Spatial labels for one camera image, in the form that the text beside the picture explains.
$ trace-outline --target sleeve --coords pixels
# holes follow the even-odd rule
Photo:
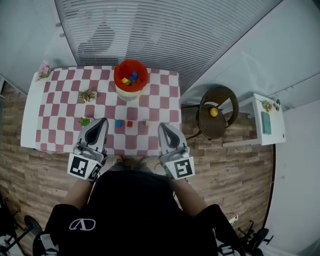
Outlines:
[[[33,241],[33,255],[40,256],[45,254],[45,248],[41,241],[41,236],[44,234],[50,234],[53,244],[55,246],[58,245],[63,234],[65,234],[70,224],[77,219],[79,214],[80,211],[73,205],[56,205],[52,210],[44,231],[38,234]]]
[[[236,232],[221,211],[219,205],[213,204],[208,206],[195,217],[195,220],[203,232],[212,236],[212,229],[214,229],[216,239],[227,246],[231,246],[240,255],[246,255]]]

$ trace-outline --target red block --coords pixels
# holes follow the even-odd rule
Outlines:
[[[132,122],[132,121],[127,121],[127,122],[126,122],[126,126],[127,126],[127,127],[132,127],[132,125],[133,125],[133,122]]]

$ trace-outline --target blue block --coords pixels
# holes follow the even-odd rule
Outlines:
[[[136,72],[132,72],[132,78],[133,78],[133,80],[137,80],[138,74]]]
[[[115,121],[115,127],[121,127],[121,121]]]

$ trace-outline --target pink and white tablecloth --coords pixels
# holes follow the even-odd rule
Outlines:
[[[72,152],[81,130],[81,118],[106,117],[109,130],[105,148],[109,155],[158,156],[159,123],[181,130],[179,75],[175,71],[148,68],[149,83],[140,97],[118,97],[112,66],[56,68],[44,85],[38,114],[36,149]],[[84,103],[79,92],[90,88],[96,99]],[[122,122],[115,127],[115,122]],[[127,121],[133,121],[127,127]]]

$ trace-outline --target wooden floor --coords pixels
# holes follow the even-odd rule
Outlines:
[[[7,86],[4,92],[2,150],[0,150],[0,190],[8,198],[16,220],[24,226],[31,215],[44,228],[52,208],[60,203],[75,178],[67,175],[68,154],[40,152],[20,147],[21,124],[26,96]],[[194,110],[182,110],[182,131],[188,136],[196,129]],[[227,129],[224,138],[209,142],[203,136],[188,142],[195,160],[196,175],[191,185],[210,204],[219,204],[224,213],[240,215],[233,225],[246,230],[255,221],[258,230],[265,219],[273,172],[272,146],[222,148],[222,142],[255,136],[255,124],[244,115]],[[158,162],[148,160],[151,169]],[[33,236],[21,240],[32,255]]]

